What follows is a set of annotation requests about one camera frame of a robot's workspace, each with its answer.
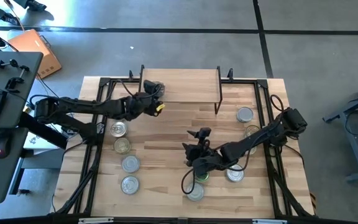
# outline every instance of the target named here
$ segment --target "wooden shelf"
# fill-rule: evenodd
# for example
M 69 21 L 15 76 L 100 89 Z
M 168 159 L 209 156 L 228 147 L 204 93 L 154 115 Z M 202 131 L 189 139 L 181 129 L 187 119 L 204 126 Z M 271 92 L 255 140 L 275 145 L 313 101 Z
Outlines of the wooden shelf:
M 219 103 L 217 69 L 149 69 L 143 70 L 143 81 L 162 82 L 167 103 Z

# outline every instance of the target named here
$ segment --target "wooden table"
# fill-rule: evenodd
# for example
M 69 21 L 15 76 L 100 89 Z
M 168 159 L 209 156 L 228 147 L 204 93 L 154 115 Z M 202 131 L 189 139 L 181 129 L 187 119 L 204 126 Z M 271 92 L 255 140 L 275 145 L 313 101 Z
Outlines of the wooden table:
M 96 98 L 100 77 L 84 77 L 80 99 Z M 135 93 L 138 84 L 128 84 Z M 270 94 L 278 95 L 288 106 L 287 93 L 282 79 L 269 79 Z M 126 96 L 121 84 L 114 89 L 113 98 Z M 265 99 L 262 95 L 265 118 Z M 237 110 L 248 106 L 254 110 L 251 122 L 243 124 L 237 121 Z M 75 118 L 90 122 L 91 115 L 76 114 Z M 113 150 L 114 137 L 109 132 L 114 121 L 109 120 L 99 174 L 96 184 L 92 216 L 109 217 L 194 217 L 194 218 L 273 218 L 272 199 L 267 178 L 266 162 L 262 146 L 258 146 L 251 155 L 245 178 L 242 182 L 229 182 L 224 172 L 214 170 L 210 178 L 203 183 L 205 195 L 202 201 L 192 202 L 181 192 L 181 178 L 190 168 L 186 160 L 182 142 L 196 142 L 187 130 L 198 131 L 201 127 L 212 129 L 211 147 L 224 142 L 238 141 L 244 137 L 248 125 L 259 126 L 254 87 L 246 84 L 223 84 L 223 103 L 218 115 L 214 114 L 213 105 L 197 103 L 166 103 L 159 117 L 142 114 L 128 123 L 127 138 L 132 143 L 132 151 L 140 159 L 140 170 L 136 176 L 140 189 L 135 195 L 121 192 L 121 180 L 127 176 L 121 168 L 124 156 Z M 67 147 L 81 142 L 72 139 Z M 288 145 L 299 150 L 297 141 L 289 139 Z M 80 179 L 85 146 L 77 147 L 65 155 L 55 191 L 55 206 L 60 208 L 73 193 Z M 288 188 L 306 211 L 313 213 L 308 184 L 302 161 L 294 152 L 283 148 L 283 165 Z M 278 191 L 282 211 L 283 200 Z M 85 207 L 88 189 L 85 190 L 82 209 Z

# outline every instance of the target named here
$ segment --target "can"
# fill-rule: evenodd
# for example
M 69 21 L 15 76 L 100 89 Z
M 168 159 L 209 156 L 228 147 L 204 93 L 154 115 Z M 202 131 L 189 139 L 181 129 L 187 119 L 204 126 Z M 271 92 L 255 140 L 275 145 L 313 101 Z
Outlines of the can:
M 126 138 L 119 138 L 114 142 L 114 150 L 119 154 L 127 154 L 131 148 L 131 143 Z
M 239 164 L 234 164 L 230 168 L 232 169 L 242 169 L 242 167 Z M 239 182 L 244 178 L 244 171 L 233 171 L 233 170 L 226 170 L 226 177 L 233 182 Z
M 128 132 L 127 125 L 121 121 L 117 121 L 111 125 L 110 132 L 111 135 L 116 138 L 123 137 Z
M 125 172 L 131 174 L 139 170 L 140 160 L 134 155 L 129 155 L 122 160 L 121 166 Z
M 134 176 L 127 176 L 121 182 L 121 190 L 125 194 L 132 195 L 139 190 L 139 180 Z
M 189 186 L 187 186 L 186 191 L 187 192 L 191 191 L 192 187 L 193 187 L 193 183 L 191 183 Z M 187 197 L 194 202 L 200 201 L 204 197 L 203 186 L 201 186 L 201 184 L 199 184 L 199 183 L 194 183 L 194 189 L 190 194 L 187 195 Z
M 253 117 L 254 117 L 254 112 L 248 107 L 242 107 L 237 112 L 237 120 L 242 123 L 251 121 Z
M 195 176 L 195 180 L 199 183 L 203 183 L 206 182 L 209 178 L 209 172 L 207 172 L 206 174 L 202 175 L 202 176 Z
M 245 133 L 244 133 L 244 137 L 246 138 L 246 137 L 248 137 L 248 136 L 251 136 L 251 134 L 254 134 L 254 133 L 256 133 L 256 132 L 259 131 L 259 130 L 260 130 L 260 128 L 259 128 L 258 126 L 256 126 L 256 125 L 250 125 L 250 126 L 248 126 L 247 129 L 246 129 L 246 131 L 245 131 Z M 253 147 L 251 150 L 249 150 L 249 151 L 246 152 L 246 155 L 248 154 L 248 152 L 250 152 L 250 154 L 252 155 L 253 153 L 256 152 L 256 149 L 257 149 L 256 146 Z

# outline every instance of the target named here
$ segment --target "yellow tag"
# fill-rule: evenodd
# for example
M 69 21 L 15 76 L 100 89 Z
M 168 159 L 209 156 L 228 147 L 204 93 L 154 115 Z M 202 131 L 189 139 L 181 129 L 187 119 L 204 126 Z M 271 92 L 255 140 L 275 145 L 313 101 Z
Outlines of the yellow tag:
M 164 107 L 165 107 L 165 104 L 161 104 L 160 106 L 157 107 L 156 110 L 157 110 L 158 112 L 160 112 L 160 110 L 162 110 L 162 108 L 164 108 Z

